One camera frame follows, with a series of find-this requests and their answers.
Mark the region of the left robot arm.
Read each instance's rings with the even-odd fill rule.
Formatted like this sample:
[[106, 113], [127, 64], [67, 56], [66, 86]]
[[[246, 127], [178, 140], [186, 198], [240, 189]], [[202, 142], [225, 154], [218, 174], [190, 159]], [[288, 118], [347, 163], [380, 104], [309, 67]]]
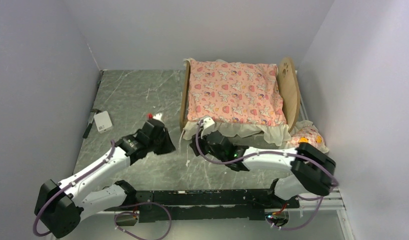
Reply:
[[39, 190], [34, 208], [33, 234], [62, 238], [86, 218], [113, 207], [130, 210], [153, 202], [140, 196], [127, 181], [118, 180], [96, 191], [97, 185], [113, 174], [132, 166], [148, 153], [169, 154], [176, 150], [165, 124], [149, 118], [134, 134], [111, 141], [110, 149], [96, 161], [59, 182], [49, 179]]

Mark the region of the pink unicorn print mattress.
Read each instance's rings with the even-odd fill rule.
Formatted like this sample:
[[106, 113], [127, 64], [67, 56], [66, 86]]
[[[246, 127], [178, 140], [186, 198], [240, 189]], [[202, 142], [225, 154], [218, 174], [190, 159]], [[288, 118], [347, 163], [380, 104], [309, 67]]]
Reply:
[[184, 60], [185, 113], [180, 130], [185, 140], [195, 134], [198, 122], [210, 117], [214, 129], [226, 137], [261, 134], [278, 147], [291, 140], [290, 125], [279, 90], [275, 63]]

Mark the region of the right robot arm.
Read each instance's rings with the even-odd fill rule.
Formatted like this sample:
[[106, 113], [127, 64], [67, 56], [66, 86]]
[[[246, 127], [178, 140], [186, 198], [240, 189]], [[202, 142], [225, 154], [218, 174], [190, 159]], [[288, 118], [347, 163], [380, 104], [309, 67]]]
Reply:
[[339, 185], [334, 176], [336, 162], [306, 142], [291, 148], [261, 149], [235, 145], [215, 131], [207, 135], [194, 134], [189, 146], [197, 157], [236, 172], [275, 170], [288, 173], [287, 177], [275, 179], [269, 188], [268, 202], [275, 208], [301, 194], [325, 197]]

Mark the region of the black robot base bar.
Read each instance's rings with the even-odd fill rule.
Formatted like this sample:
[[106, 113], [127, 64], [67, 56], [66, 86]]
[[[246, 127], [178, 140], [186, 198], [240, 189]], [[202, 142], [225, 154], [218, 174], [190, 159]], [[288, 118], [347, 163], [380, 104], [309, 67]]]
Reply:
[[[147, 203], [135, 208], [136, 203]], [[138, 210], [140, 223], [167, 220], [248, 219], [262, 221], [273, 211], [298, 209], [296, 196], [279, 200], [264, 188], [214, 190], [139, 190], [136, 200], [106, 209], [107, 212]]]

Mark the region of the wooden pet bed frame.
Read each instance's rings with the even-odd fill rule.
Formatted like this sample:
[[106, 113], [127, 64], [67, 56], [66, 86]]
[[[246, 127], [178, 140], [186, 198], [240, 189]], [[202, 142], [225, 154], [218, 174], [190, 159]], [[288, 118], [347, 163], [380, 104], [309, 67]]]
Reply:
[[[182, 131], [188, 122], [188, 103], [190, 90], [191, 59], [183, 59], [185, 66], [185, 78], [181, 95], [179, 128]], [[283, 98], [282, 111], [288, 125], [288, 131], [291, 132], [299, 118], [301, 108], [301, 92], [297, 79], [296, 68], [291, 57], [284, 57], [278, 66], [276, 76], [278, 91]]]

